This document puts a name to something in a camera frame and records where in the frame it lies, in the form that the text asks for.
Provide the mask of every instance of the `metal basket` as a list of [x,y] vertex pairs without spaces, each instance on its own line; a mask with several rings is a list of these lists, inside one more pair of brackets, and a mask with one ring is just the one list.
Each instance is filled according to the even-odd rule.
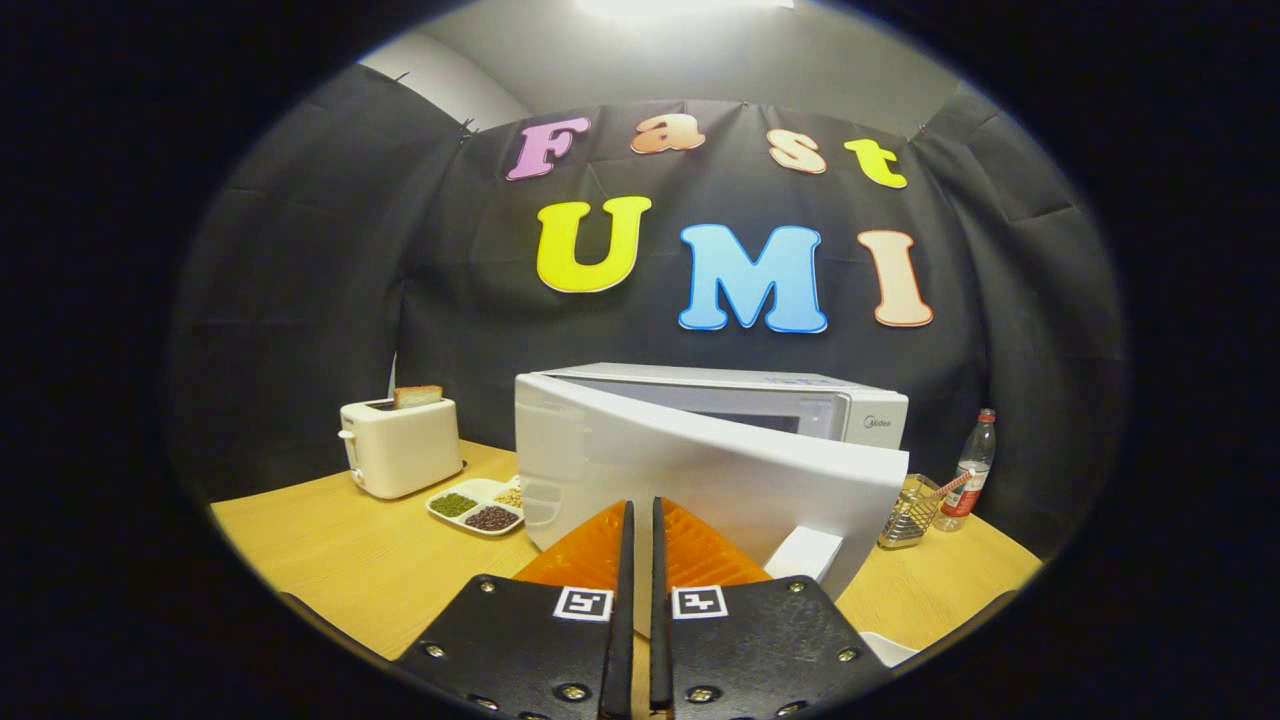
[[877,541],[881,547],[910,547],[920,542],[924,530],[929,529],[933,516],[938,514],[941,497],[929,500],[927,496],[938,486],[924,475],[911,474],[902,483],[902,492],[893,503],[884,530]]

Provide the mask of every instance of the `black curtain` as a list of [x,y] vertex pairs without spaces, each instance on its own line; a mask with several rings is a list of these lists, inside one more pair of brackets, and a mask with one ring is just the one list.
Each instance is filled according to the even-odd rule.
[[178,471],[211,500],[346,468],[338,409],[383,397],[399,263],[461,127],[362,65],[244,156],[192,243],[169,364]]
[[989,100],[961,87],[913,145],[964,231],[987,328],[998,447],[977,511],[1043,557],[1115,464],[1120,281],[1083,199]]
[[[246,159],[191,259],[174,343],[177,436],[182,470],[198,471],[216,498],[343,469],[338,407],[381,397],[397,351],[398,384],[444,386],[462,437],[506,448],[517,373],[594,361],[814,372],[900,391],[910,397],[911,470],[938,480],[991,405],[1000,450],[978,511],[1042,556],[1105,477],[1125,378],[1103,243],[1034,142],[968,90],[910,140],[692,100],[586,108],[467,136],[364,68],[312,100],[325,97],[328,110],[305,104]],[[696,117],[705,143],[632,152],[635,126],[663,113]],[[524,128],[579,115],[590,131],[553,172],[504,178]],[[384,126],[394,129],[372,129]],[[827,172],[778,165],[764,140],[773,128],[813,137]],[[863,174],[844,142],[864,137],[896,152],[905,188]],[[609,246],[600,205],[630,195],[653,208],[627,279],[598,293],[543,284],[538,211],[588,202],[577,260],[591,264]],[[780,225],[817,231],[826,332],[732,318],[721,331],[681,328],[691,255],[680,231],[701,223],[727,225],[753,259]],[[856,242],[870,229],[915,240],[931,324],[876,322],[878,279]],[[728,311],[723,297],[721,306]]]

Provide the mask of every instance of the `foam letter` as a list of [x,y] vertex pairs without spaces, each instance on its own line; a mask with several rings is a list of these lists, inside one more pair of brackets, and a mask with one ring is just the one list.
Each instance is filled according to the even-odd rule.
[[609,254],[595,265],[573,259],[577,222],[591,211],[586,202],[558,202],[538,213],[543,237],[538,241],[538,277],[561,292],[599,292],[625,281],[636,264],[640,245],[640,214],[653,208],[648,197],[614,197],[604,202],[613,215]]
[[794,225],[774,228],[755,263],[724,225],[690,225],[680,233],[680,240],[694,252],[689,307],[680,314],[682,328],[718,331],[728,324],[717,293],[723,287],[744,328],[755,324],[772,290],[773,310],[764,316],[769,329],[780,333],[827,329],[827,316],[818,310],[813,269],[813,252],[822,242],[817,232]]
[[783,168],[815,176],[827,169],[827,161],[817,152],[818,143],[808,135],[788,129],[771,129],[764,138],[773,146],[769,149],[769,156]]
[[663,150],[690,150],[707,141],[698,132],[698,118],[685,114],[658,115],[636,126],[640,135],[631,138],[631,150],[641,155]]
[[874,140],[850,140],[845,147],[858,154],[858,164],[863,173],[884,187],[906,187],[906,178],[888,169],[888,160],[897,161],[897,155],[884,150]]
[[525,136],[525,146],[520,149],[520,159],[507,173],[507,179],[531,178],[552,172],[556,165],[547,161],[547,154],[562,158],[568,152],[568,146],[573,145],[573,133],[586,132],[590,127],[591,122],[586,118],[573,118],[525,128],[521,132]]
[[915,245],[911,236],[895,231],[867,231],[858,233],[858,243],[872,251],[876,274],[879,275],[881,304],[876,309],[876,319],[897,328],[929,324],[933,309],[920,299],[911,256],[906,252]]

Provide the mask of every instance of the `wooden table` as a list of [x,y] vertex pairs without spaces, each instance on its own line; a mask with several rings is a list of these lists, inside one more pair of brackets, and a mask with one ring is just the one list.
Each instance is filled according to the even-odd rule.
[[[402,497],[378,500],[347,471],[215,502],[228,539],[262,579],[289,592],[374,652],[393,660],[474,575],[512,577],[538,555],[517,529],[481,537],[426,512],[426,498],[470,478],[506,482],[516,455],[462,442],[466,469]],[[1034,555],[977,516],[920,544],[876,547],[836,601],[861,632],[916,650],[973,616],[1039,568]],[[632,707],[648,716],[649,644],[636,635]]]

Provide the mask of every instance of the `white toaster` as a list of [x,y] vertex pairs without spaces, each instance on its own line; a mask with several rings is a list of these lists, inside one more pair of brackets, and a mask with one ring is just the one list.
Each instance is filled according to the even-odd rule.
[[351,479],[374,497],[417,492],[462,470],[458,413],[452,400],[396,410],[392,400],[343,405]]

